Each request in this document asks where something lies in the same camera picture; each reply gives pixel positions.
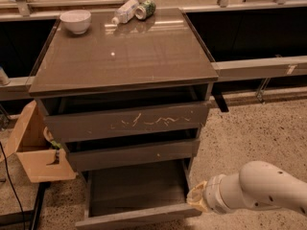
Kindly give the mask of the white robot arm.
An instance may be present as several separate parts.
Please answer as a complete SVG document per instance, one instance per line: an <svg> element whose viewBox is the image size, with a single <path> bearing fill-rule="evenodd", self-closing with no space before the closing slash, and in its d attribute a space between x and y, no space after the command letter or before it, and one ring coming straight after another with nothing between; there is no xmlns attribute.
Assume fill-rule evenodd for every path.
<svg viewBox="0 0 307 230"><path fill-rule="evenodd" d="M307 183L270 163L251 161L237 173L202 181L189 191L187 203L220 215L284 208L307 216Z"/></svg>

